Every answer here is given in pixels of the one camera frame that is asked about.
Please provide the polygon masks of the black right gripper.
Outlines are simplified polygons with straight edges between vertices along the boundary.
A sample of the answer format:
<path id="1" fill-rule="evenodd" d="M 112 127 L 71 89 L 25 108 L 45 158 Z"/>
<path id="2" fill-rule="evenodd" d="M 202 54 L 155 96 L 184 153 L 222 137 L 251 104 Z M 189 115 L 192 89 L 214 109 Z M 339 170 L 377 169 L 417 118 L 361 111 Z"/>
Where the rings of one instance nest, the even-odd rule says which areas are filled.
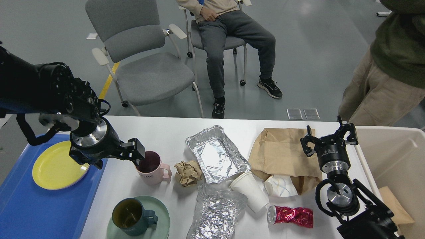
<path id="1" fill-rule="evenodd" d="M 306 127 L 307 134 L 300 138 L 302 150 L 307 157 L 317 153 L 320 170 L 323 173 L 330 173 L 335 170 L 347 171 L 350 167 L 349 156 L 346 151 L 346 145 L 358 145 L 357 132 L 353 123 L 343 121 L 341 116 L 337 116 L 340 127 L 334 134 L 330 135 L 331 145 L 319 146 L 320 139 L 312 135 L 311 127 Z M 308 146 L 313 143 L 315 149 Z"/>

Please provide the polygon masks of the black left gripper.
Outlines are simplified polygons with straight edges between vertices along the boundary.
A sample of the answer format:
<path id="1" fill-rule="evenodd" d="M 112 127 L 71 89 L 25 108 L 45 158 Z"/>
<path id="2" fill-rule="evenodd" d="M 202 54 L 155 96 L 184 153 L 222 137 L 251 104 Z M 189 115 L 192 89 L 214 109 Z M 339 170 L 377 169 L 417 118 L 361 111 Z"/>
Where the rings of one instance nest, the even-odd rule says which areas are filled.
<path id="1" fill-rule="evenodd" d="M 94 131 L 85 136 L 70 134 L 69 156 L 79 165 L 102 169 L 103 158 L 129 160 L 135 166 L 145 159 L 145 147 L 137 138 L 122 142 L 106 118 L 100 118 Z"/>

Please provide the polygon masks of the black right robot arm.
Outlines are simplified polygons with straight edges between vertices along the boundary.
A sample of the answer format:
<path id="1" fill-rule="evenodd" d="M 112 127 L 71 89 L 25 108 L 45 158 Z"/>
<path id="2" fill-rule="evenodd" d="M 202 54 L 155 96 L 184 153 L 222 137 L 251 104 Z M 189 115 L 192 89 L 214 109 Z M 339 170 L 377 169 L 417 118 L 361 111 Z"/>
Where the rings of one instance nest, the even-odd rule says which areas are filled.
<path id="1" fill-rule="evenodd" d="M 359 180 L 349 178 L 351 163 L 347 145 L 358 145 L 355 125 L 337 117 L 339 128 L 334 134 L 320 138 L 307 134 L 300 139 L 306 156 L 317 154 L 320 170 L 326 174 L 315 189 L 319 209 L 336 217 L 337 228 L 344 239 L 403 239 L 393 222 L 394 213 Z"/>

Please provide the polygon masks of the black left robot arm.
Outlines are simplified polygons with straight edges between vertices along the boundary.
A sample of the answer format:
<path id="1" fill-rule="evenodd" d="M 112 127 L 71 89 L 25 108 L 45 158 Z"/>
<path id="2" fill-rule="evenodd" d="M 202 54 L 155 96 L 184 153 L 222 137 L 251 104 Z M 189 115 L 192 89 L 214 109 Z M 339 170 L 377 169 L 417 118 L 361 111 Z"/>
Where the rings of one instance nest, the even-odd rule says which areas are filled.
<path id="1" fill-rule="evenodd" d="M 75 78 L 62 62 L 30 64 L 0 48 L 1 117 L 16 115 L 18 125 L 33 146 L 56 133 L 70 132 L 69 156 L 79 165 L 102 169 L 104 158 L 145 159 L 137 138 L 123 142 L 104 117 L 108 102 L 97 97 L 88 81 Z"/>

